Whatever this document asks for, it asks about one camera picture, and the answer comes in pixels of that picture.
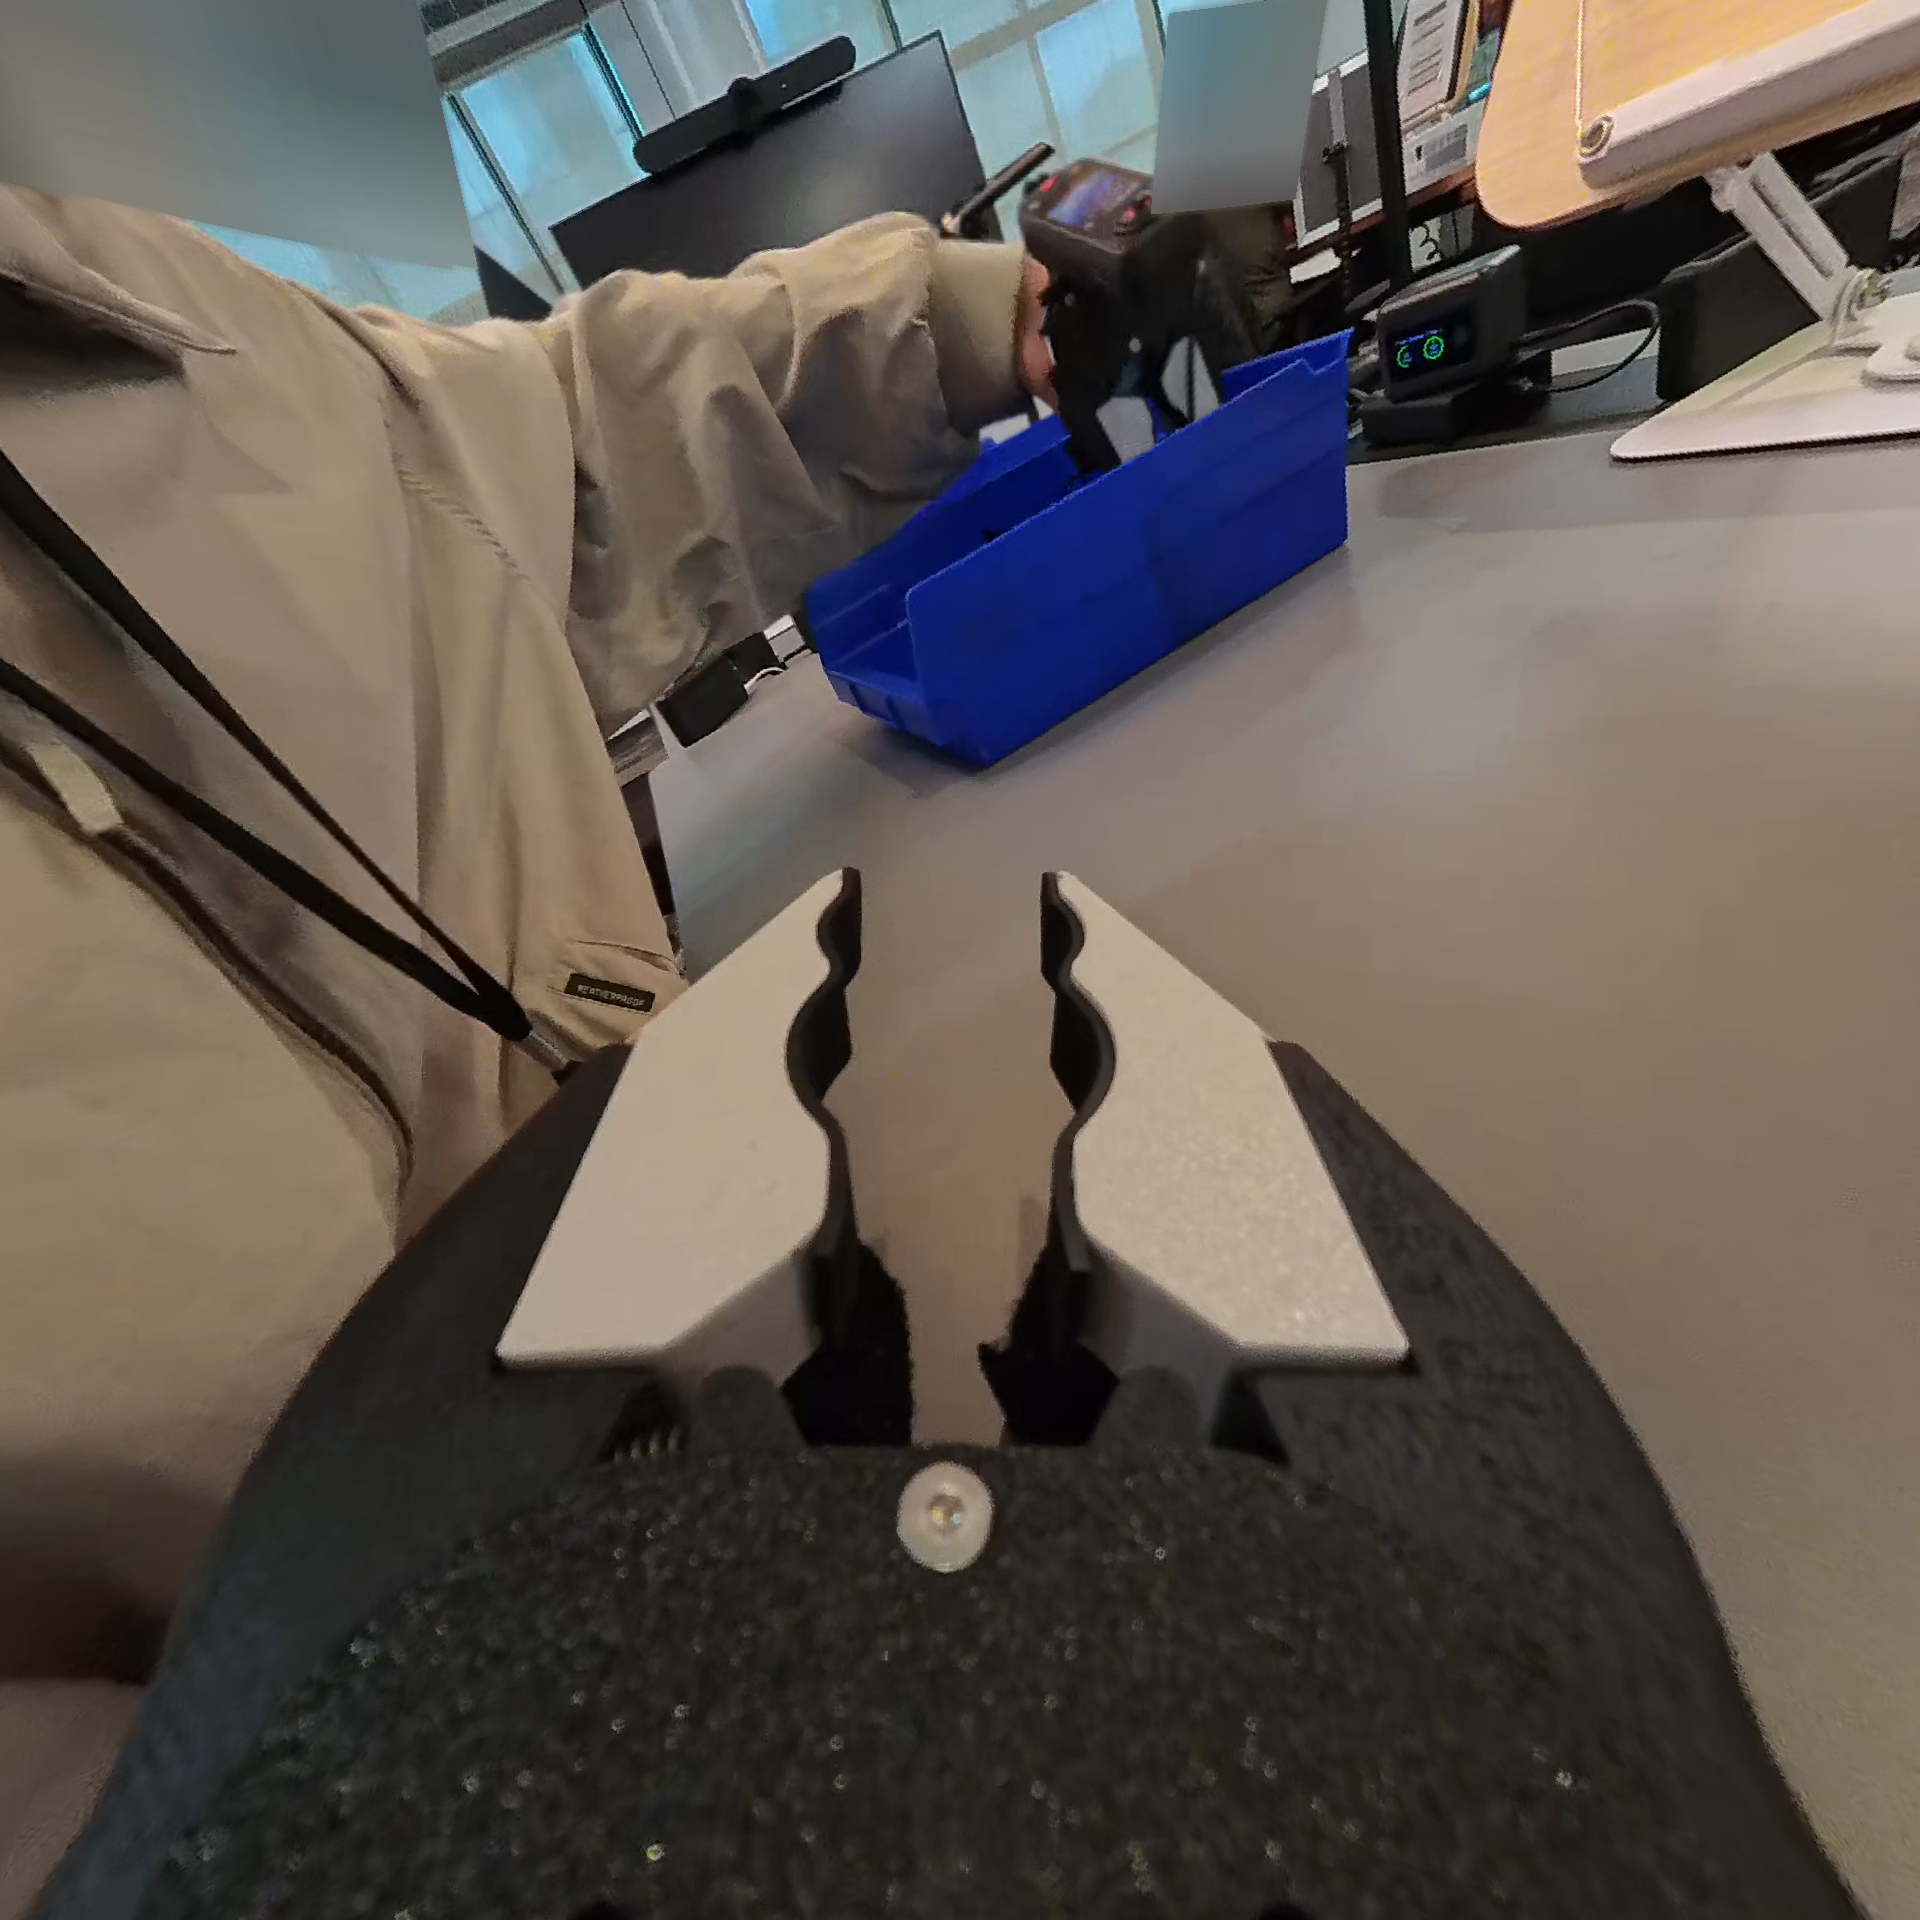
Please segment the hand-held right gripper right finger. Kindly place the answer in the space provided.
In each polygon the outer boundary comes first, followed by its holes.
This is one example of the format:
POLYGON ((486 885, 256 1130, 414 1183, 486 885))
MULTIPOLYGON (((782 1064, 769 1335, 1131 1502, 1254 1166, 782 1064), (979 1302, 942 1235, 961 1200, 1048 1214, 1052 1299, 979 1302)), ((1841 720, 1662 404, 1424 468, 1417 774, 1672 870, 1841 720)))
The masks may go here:
POLYGON ((1388 1375, 1409 1335, 1273 1038, 1069 873, 1040 879, 1046 1235, 979 1367, 1015 1447, 1082 1447, 1168 1372, 1206 1437, 1266 1372, 1388 1375))

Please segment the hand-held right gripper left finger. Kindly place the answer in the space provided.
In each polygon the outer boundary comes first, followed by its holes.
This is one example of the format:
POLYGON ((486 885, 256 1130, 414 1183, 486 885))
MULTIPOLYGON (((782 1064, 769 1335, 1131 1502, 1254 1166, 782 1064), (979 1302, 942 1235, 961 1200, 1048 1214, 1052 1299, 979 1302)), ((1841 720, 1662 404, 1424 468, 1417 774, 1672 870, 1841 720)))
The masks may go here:
POLYGON ((498 1335, 515 1372, 639 1367, 676 1403, 755 1367, 817 1447, 910 1442, 900 1283, 855 1218, 864 879, 831 870, 650 1021, 498 1335))

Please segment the blue plastic bin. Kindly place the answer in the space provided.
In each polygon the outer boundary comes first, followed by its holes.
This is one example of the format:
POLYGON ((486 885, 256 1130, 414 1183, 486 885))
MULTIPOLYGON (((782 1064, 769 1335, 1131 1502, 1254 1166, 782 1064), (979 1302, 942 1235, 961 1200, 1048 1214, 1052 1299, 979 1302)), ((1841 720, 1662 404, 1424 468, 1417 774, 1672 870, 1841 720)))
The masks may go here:
POLYGON ((836 695, 989 769, 1349 536, 1350 335, 1231 370, 1217 411, 1099 475, 1059 418, 984 445, 803 592, 836 695))

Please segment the person's left forearm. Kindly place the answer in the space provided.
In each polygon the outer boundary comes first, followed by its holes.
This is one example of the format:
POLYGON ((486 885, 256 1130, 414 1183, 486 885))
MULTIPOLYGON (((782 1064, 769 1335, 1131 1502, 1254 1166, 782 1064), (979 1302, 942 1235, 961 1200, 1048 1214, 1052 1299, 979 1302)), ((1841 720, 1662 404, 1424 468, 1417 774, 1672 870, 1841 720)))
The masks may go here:
POLYGON ((891 536, 1027 399, 1024 248, 891 211, 534 324, 574 456, 568 643, 603 730, 891 536))

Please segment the grey desk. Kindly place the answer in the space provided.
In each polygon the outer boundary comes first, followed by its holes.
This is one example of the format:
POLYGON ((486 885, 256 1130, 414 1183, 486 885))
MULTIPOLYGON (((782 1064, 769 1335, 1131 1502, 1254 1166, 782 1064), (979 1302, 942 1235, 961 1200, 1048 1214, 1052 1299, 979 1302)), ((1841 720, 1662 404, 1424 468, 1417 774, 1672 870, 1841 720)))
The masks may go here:
POLYGON ((834 1109, 926 1442, 995 1437, 1068 1117, 1040 874, 1306 1045, 1598 1362, 1804 1808, 1915 1914, 1915 449, 1552 439, 1350 503, 989 774, 782 673, 653 781, 687 964, 861 868, 834 1109))

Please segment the black desk clamp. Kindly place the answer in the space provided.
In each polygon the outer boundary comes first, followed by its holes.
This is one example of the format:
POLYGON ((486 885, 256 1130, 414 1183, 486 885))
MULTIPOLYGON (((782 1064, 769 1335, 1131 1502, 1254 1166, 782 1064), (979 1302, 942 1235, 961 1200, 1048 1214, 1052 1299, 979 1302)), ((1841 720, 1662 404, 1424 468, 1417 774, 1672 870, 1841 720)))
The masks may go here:
POLYGON ((717 732, 755 695, 755 685, 785 671, 772 639, 759 631, 691 668, 658 700, 658 725, 684 748, 717 732))

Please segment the black monitor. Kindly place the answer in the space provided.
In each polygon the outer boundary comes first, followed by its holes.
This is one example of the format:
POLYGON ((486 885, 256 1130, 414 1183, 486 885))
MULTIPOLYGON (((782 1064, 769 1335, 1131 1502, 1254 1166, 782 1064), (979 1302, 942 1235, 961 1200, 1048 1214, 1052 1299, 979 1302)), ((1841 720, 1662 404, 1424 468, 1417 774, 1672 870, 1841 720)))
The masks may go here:
POLYGON ((728 275, 751 254, 796 248, 886 211, 936 223, 986 183, 942 35, 865 67, 847 37, 831 37, 764 74, 778 68, 801 88, 852 78, 836 101, 743 150, 661 176, 639 173, 563 217, 553 233, 579 285, 629 268, 728 275))

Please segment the black power station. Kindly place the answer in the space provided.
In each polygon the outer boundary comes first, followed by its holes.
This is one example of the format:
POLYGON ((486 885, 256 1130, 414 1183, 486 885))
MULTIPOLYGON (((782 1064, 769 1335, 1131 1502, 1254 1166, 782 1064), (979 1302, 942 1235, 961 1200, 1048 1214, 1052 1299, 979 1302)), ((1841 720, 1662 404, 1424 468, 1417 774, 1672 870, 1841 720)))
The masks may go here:
POLYGON ((1450 445, 1519 425, 1547 399, 1550 354, 1528 348, 1519 245, 1456 261, 1379 312, 1381 391, 1359 411, 1371 449, 1450 445))

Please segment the black webcam bar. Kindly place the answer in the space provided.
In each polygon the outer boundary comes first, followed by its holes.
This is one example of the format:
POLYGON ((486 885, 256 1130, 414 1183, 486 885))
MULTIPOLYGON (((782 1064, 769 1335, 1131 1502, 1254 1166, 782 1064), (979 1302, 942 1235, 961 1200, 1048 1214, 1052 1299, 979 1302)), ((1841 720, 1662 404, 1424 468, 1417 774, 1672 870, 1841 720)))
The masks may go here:
POLYGON ((803 111, 836 101, 852 74, 822 78, 807 88, 790 86, 791 78, 790 68, 737 78, 723 99, 674 117, 653 133, 640 133, 633 143, 636 167, 644 176, 661 176, 712 153, 743 150, 803 111))

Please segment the wooden laptop stand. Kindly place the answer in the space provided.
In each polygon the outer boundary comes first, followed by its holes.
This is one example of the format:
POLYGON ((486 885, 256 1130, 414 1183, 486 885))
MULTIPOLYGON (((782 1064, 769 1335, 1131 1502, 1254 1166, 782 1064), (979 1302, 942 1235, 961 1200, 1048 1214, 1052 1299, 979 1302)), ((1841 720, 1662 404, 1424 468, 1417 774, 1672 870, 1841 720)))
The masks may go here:
POLYGON ((1705 179, 1812 312, 1615 464, 1915 441, 1915 290, 1857 266, 1780 159, 1915 96, 1915 3, 1510 4, 1475 163, 1488 213, 1547 229, 1705 179))

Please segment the black adapter box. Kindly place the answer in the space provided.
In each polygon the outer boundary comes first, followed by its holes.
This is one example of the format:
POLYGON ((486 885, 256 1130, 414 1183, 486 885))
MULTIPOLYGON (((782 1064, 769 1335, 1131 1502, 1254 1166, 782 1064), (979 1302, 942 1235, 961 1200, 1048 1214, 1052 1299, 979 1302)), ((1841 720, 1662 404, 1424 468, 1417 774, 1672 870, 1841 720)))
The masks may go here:
POLYGON ((1653 391, 1674 404, 1814 323, 1814 308, 1753 238, 1676 266, 1653 287, 1653 391))

